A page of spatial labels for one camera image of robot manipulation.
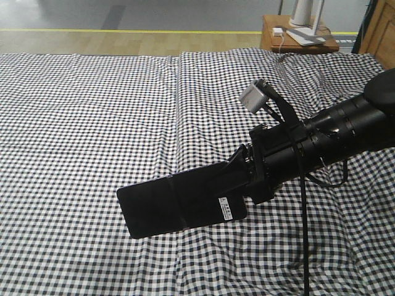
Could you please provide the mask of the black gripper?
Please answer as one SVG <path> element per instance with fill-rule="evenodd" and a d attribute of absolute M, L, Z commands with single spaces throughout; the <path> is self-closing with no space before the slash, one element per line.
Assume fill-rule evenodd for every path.
<path fill-rule="evenodd" d="M 310 173 L 323 166 L 318 143 L 322 129 L 312 123 L 300 122 L 291 127 L 291 135 L 301 154 L 302 168 Z M 228 159 L 226 185 L 247 185 L 247 194 L 254 204 L 274 198 L 283 183 L 299 176 L 299 165 L 291 140 L 281 125 L 266 128 L 263 124 L 250 130 L 251 146 L 241 144 Z"/>

